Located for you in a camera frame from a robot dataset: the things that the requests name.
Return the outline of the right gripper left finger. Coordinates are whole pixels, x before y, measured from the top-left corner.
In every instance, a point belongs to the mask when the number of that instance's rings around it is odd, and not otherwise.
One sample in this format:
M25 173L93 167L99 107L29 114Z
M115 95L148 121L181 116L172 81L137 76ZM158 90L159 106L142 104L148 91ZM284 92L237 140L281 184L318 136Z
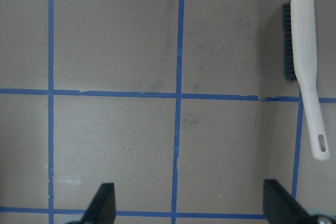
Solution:
M114 183L100 185L79 223L114 223L116 199Z

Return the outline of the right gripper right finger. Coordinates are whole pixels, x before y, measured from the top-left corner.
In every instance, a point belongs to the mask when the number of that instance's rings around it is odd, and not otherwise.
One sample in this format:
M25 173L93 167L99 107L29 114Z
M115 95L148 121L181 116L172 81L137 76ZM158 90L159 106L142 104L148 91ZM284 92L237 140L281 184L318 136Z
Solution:
M263 213L270 224L315 223L303 207L275 179L263 184Z

